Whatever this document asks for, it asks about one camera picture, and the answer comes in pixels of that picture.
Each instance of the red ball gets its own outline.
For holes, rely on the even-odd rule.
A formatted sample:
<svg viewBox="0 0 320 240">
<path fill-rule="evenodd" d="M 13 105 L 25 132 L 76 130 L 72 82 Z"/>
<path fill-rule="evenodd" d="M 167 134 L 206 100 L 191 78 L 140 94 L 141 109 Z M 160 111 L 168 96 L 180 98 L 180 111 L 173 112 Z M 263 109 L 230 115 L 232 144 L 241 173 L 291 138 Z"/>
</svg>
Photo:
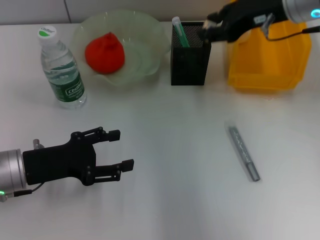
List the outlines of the red ball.
<svg viewBox="0 0 320 240">
<path fill-rule="evenodd" d="M 112 32 L 91 41 L 84 56 L 88 65 L 100 74 L 113 73 L 125 64 L 124 47 Z"/>
</svg>

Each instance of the bottle cap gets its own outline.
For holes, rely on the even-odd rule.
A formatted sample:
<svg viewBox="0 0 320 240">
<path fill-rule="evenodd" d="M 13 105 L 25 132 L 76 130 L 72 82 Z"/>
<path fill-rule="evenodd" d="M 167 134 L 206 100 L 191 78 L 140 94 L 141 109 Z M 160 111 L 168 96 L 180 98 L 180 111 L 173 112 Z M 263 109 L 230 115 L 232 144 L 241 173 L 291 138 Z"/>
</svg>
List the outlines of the bottle cap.
<svg viewBox="0 0 320 240">
<path fill-rule="evenodd" d="M 57 30 L 54 26 L 43 26 L 38 30 L 38 38 L 42 46 L 52 45 L 59 42 Z"/>
</svg>

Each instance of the table surface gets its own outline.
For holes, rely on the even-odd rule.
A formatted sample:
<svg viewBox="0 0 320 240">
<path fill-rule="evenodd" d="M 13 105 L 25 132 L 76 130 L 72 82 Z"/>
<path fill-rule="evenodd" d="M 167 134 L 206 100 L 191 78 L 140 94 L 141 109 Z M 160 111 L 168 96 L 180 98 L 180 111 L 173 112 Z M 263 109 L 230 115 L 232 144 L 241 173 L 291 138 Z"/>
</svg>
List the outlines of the table surface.
<svg viewBox="0 0 320 240">
<path fill-rule="evenodd" d="M 55 25 L 69 44 L 76 24 Z M 163 23 L 171 38 L 171 24 Z M 1 151 L 67 142 L 99 126 L 121 130 L 96 144 L 98 165 L 133 158 L 120 182 L 47 182 L 0 204 L 7 240 L 319 239 L 320 37 L 303 82 L 277 96 L 226 85 L 225 45 L 212 45 L 206 85 L 171 86 L 170 56 L 155 80 L 112 89 L 85 80 L 79 110 L 58 106 L 40 62 L 39 25 L 0 26 Z M 251 182 L 226 134 L 233 121 L 261 180 Z"/>
</svg>

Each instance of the bowl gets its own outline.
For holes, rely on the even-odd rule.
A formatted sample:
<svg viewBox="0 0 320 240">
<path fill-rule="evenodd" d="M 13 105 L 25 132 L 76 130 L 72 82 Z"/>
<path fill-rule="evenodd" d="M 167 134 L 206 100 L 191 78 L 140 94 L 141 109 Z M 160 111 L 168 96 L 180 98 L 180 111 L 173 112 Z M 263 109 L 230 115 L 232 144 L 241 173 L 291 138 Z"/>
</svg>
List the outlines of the bowl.
<svg viewBox="0 0 320 240">
<path fill-rule="evenodd" d="M 114 73 L 100 74 L 87 64 L 85 49 L 92 40 L 109 32 L 121 42 L 125 63 Z M 75 30 L 69 48 L 82 78 L 103 78 L 112 85 L 121 86 L 156 73 L 171 45 L 158 20 L 138 11 L 114 10 L 82 22 Z"/>
</svg>

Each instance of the water bottle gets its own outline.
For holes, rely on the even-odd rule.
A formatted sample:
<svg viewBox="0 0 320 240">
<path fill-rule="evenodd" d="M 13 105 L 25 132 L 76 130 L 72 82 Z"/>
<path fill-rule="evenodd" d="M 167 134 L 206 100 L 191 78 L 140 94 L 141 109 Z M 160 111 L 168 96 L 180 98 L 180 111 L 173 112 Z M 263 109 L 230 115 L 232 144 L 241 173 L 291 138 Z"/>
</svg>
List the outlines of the water bottle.
<svg viewBox="0 0 320 240">
<path fill-rule="evenodd" d="M 59 40 L 53 26 L 41 27 L 38 38 L 42 46 L 42 69 L 55 97 L 64 108 L 81 107 L 86 102 L 87 95 L 71 51 Z"/>
</svg>

